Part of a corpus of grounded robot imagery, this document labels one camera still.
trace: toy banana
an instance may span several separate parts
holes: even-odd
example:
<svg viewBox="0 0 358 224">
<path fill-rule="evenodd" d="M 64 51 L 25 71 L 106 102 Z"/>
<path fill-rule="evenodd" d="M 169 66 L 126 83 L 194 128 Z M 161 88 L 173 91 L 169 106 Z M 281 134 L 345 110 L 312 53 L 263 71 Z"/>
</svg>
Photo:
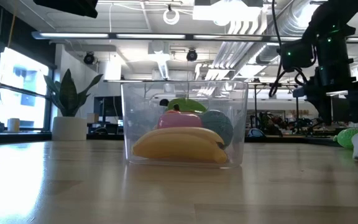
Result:
<svg viewBox="0 0 358 224">
<path fill-rule="evenodd" d="M 225 163 L 227 155 L 216 143 L 192 133 L 153 134 L 140 138 L 133 147 L 135 156 L 149 159 L 196 160 Z"/>
<path fill-rule="evenodd" d="M 206 128 L 196 128 L 196 127 L 182 127 L 182 128 L 163 128 L 163 129 L 155 129 L 153 131 L 148 132 L 143 135 L 136 143 L 143 142 L 145 139 L 148 139 L 152 136 L 160 136 L 162 134 L 189 134 L 192 136 L 197 136 L 199 138 L 208 140 L 211 144 L 218 144 L 218 146 L 223 146 L 223 139 L 216 134 L 214 131 L 211 131 Z"/>
</svg>

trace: potted plant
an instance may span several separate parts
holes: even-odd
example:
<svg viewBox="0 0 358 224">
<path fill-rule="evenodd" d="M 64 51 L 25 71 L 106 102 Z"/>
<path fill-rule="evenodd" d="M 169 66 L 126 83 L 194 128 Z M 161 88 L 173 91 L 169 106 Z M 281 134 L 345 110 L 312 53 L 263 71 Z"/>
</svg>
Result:
<svg viewBox="0 0 358 224">
<path fill-rule="evenodd" d="M 59 108 L 63 116 L 53 119 L 52 140 L 53 141 L 84 141 L 86 140 L 86 119 L 76 118 L 75 115 L 81 106 L 86 102 L 90 94 L 88 90 L 96 85 L 102 75 L 96 75 L 85 90 L 77 93 L 70 69 L 66 71 L 62 83 L 44 76 L 47 88 L 50 91 L 52 103 Z"/>
</svg>

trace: desk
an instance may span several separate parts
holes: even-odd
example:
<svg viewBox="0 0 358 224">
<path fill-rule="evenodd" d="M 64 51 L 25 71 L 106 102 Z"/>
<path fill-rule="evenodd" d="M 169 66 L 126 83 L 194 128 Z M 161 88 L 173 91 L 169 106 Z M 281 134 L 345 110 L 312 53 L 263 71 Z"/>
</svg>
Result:
<svg viewBox="0 0 358 224">
<path fill-rule="evenodd" d="M 234 169 L 136 166 L 123 141 L 0 145 L 0 223 L 358 223 L 338 147 L 244 144 Z"/>
</svg>

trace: white planter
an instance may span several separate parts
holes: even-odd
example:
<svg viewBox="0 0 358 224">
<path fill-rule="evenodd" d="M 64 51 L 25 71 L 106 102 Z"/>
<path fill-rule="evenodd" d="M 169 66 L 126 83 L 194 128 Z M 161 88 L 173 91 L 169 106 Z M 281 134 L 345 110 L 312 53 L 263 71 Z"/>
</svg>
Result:
<svg viewBox="0 0 358 224">
<path fill-rule="evenodd" d="M 57 116 L 53 119 L 53 141 L 85 141 L 86 120 L 75 117 Z"/>
</svg>

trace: green object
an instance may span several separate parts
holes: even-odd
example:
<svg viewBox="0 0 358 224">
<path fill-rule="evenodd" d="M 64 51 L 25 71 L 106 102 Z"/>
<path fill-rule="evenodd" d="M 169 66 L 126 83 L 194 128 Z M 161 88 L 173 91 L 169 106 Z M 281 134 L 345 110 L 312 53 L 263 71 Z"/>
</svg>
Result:
<svg viewBox="0 0 358 224">
<path fill-rule="evenodd" d="M 51 92 L 50 99 L 55 106 L 60 109 L 63 116 L 75 116 L 78 109 L 83 106 L 90 94 L 87 94 L 89 89 L 98 84 L 102 75 L 96 75 L 92 82 L 81 93 L 77 93 L 73 79 L 71 78 L 71 71 L 68 69 L 62 79 L 62 83 L 44 76 L 47 88 Z"/>
<path fill-rule="evenodd" d="M 181 112 L 199 112 L 204 113 L 206 111 L 205 106 L 198 103 L 195 100 L 187 98 L 176 98 L 169 102 L 167 110 L 174 110 L 173 106 L 178 105 Z"/>
<path fill-rule="evenodd" d="M 224 141 L 224 148 L 231 144 L 233 139 L 233 125 L 230 119 L 222 112 L 217 110 L 210 110 L 199 115 L 203 128 L 214 131 Z"/>
<path fill-rule="evenodd" d="M 334 137 L 334 141 L 338 142 L 345 149 L 353 149 L 352 138 L 358 133 L 358 128 L 348 128 L 341 131 Z"/>
</svg>

